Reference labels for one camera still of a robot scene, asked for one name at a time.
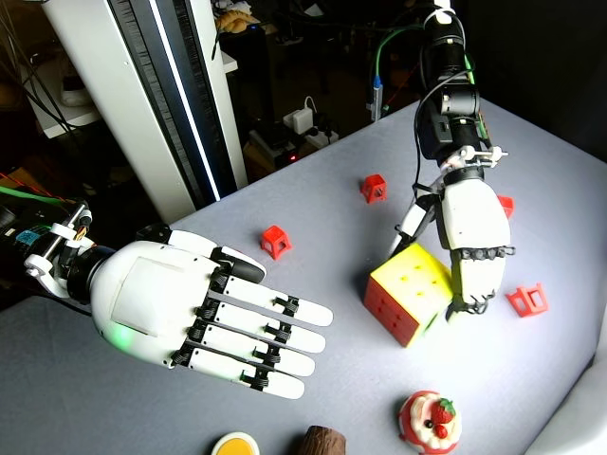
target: red wire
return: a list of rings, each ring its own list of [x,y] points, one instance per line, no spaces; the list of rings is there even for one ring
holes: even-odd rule
[[[388,104],[390,104],[392,101],[394,101],[394,100],[395,100],[396,95],[398,95],[398,93],[400,93],[400,89],[401,89],[402,87],[404,87],[404,86],[405,86],[405,83],[407,83],[407,81],[408,81],[408,80],[411,78],[411,76],[414,74],[414,72],[416,71],[416,69],[417,69],[418,67],[419,67],[419,63],[417,63],[417,64],[414,66],[414,69],[412,69],[412,70],[411,70],[411,72],[410,72],[410,73],[407,75],[407,77],[405,78],[405,80],[404,80],[403,82],[401,82],[401,83],[400,83],[400,85],[398,86],[398,88],[397,88],[397,90],[395,91],[395,93],[394,93],[394,94],[393,94],[393,95],[390,97],[390,99],[389,99],[389,100],[387,100],[387,101],[386,101],[386,104],[385,104],[386,106],[387,106]]]
[[[43,195],[48,196],[48,197],[59,199],[62,202],[66,202],[65,199],[63,199],[61,196],[55,196],[54,194],[52,194],[52,193],[50,193],[50,192],[48,192],[46,190],[40,190],[39,188],[32,187],[31,185],[28,185],[27,183],[22,182],[21,180],[18,180],[18,179],[14,178],[14,177],[11,177],[10,175],[6,175],[5,173],[0,173],[0,177],[7,178],[8,180],[11,180],[14,183],[16,183],[17,185],[19,185],[20,187],[29,188],[30,190],[32,190],[34,192],[37,192],[38,194],[43,194]]]

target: strawberry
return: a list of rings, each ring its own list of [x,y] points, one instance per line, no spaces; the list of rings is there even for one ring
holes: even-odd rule
[[[453,416],[455,415],[455,409],[453,408],[453,403],[446,398],[441,398],[440,400],[432,403],[432,422],[437,424],[448,424],[451,420],[453,420]]]
[[[437,425],[434,427],[434,434],[437,438],[445,439],[447,437],[447,429],[442,425]]]

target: white robotic hand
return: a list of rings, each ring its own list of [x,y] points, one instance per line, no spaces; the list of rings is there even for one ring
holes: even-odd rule
[[[412,244],[436,220],[441,245],[451,252],[451,311],[482,314],[495,297],[506,256],[514,254],[506,213],[480,167],[446,169],[430,194],[409,208],[393,245],[393,255]]]
[[[264,268],[248,256],[185,231],[166,243],[134,242],[109,257],[90,283],[95,325],[129,355],[166,368],[182,365],[258,391],[299,398],[309,353],[324,338],[298,319],[329,325],[332,312],[258,284]],[[290,321],[235,306],[239,300]]]

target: brown cylinder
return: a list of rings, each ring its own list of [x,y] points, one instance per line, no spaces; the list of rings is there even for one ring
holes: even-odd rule
[[[345,455],[345,438],[331,428],[310,427],[298,455]]]

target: rubik's cube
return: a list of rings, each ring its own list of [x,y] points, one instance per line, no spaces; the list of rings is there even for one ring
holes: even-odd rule
[[[450,271],[412,244],[371,273],[364,306],[408,347],[445,312],[452,297]]]

